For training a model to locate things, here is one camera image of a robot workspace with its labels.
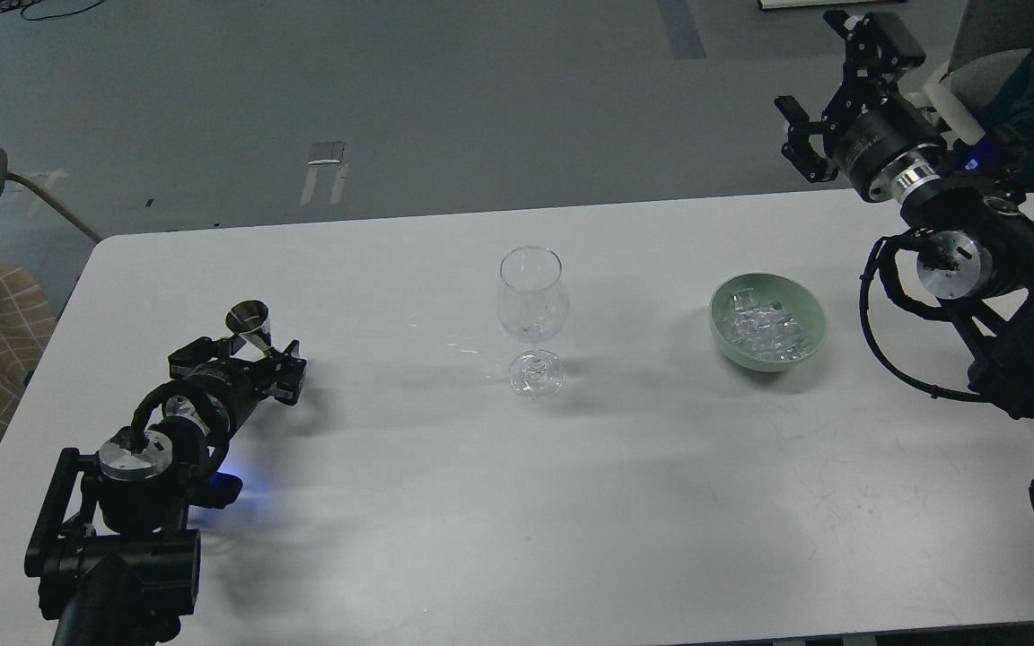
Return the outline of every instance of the chair leg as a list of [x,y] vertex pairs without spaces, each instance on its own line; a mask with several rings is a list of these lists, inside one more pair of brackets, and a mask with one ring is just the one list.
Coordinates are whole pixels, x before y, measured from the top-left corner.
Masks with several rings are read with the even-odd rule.
[[28,187],[29,189],[31,189],[31,191],[33,191],[35,195],[41,197],[41,199],[45,202],[45,204],[51,205],[51,208],[57,210],[58,215],[65,217],[66,220],[70,222],[70,224],[78,226],[79,232],[86,234],[86,237],[90,238],[91,241],[102,242],[101,236],[95,234],[93,228],[90,228],[90,226],[87,226],[85,223],[83,223],[82,220],[79,220],[78,216],[75,216],[73,213],[70,213],[70,209],[66,208],[65,205],[62,204],[62,202],[58,201],[57,197],[52,195],[50,192],[47,192],[45,188],[40,187],[38,184],[34,183],[33,180],[30,180],[29,177],[23,177],[22,175],[17,175],[16,173],[7,172],[7,180],[16,181],[18,184],[22,184],[24,185],[24,187]]

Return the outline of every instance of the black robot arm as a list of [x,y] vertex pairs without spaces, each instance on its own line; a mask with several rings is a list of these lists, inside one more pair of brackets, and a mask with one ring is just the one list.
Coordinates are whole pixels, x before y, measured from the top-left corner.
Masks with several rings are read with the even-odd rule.
[[[26,548],[26,576],[39,578],[55,646],[145,646],[168,642],[194,612],[201,540],[190,506],[233,503],[242,482],[218,467],[230,440],[264,399],[298,402],[305,361],[298,342],[270,344],[269,311],[239,303],[234,335],[202,338],[170,356],[170,377],[147,394],[129,426],[97,453],[64,449]],[[246,342],[257,361],[233,357]],[[160,421],[149,425],[160,409]],[[79,510],[66,519],[79,484]],[[115,533],[98,535],[94,514]]]
[[[825,21],[846,42],[844,82],[817,122],[795,98],[776,98],[788,121],[781,152],[810,181],[844,173],[863,201],[902,205],[908,232],[882,238],[860,276],[860,321],[870,348],[932,397],[990,402],[1014,419],[1034,419],[1034,221],[1018,210],[1025,195],[1013,181],[1016,134],[993,128],[971,152],[956,155],[895,86],[923,61],[899,18],[828,11]],[[824,140],[822,155],[809,142],[817,134]],[[916,253],[916,274],[936,306],[904,294],[894,268],[900,250]],[[952,324],[973,357],[971,392],[923,383],[883,357],[868,316],[877,274],[899,307]],[[1008,319],[984,302],[1021,289],[1026,298]],[[1034,510],[1034,481],[1031,504]]]

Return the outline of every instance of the white table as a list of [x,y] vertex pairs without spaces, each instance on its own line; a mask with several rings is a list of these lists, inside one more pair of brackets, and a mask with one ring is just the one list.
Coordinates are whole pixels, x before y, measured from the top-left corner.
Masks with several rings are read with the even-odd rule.
[[[1027,205],[1034,215],[1034,197]],[[22,556],[58,450],[90,452],[165,357],[262,299],[303,340],[303,401],[231,445],[176,643],[698,643],[1034,621],[1034,422],[930,400],[862,342],[857,275],[895,205],[850,191],[112,238],[0,450],[0,643],[48,643]],[[558,396],[505,380],[510,248],[561,254]],[[727,363],[706,305],[803,283],[821,355]],[[947,324],[877,297],[878,336],[962,386]]]

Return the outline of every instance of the glass base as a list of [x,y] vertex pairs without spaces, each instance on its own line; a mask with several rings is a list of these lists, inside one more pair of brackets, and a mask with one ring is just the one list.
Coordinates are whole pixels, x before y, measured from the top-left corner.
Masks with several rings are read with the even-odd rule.
[[550,396],[566,383],[566,367],[553,352],[530,349],[510,365],[509,383],[529,399]]

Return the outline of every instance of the bowl of ice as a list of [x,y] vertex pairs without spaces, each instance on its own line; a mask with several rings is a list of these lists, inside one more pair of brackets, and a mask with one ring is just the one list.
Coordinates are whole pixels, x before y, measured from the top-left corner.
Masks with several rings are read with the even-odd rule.
[[727,279],[713,291],[709,308],[718,347],[750,371],[787,371],[816,355],[828,332],[816,297],[783,275]]

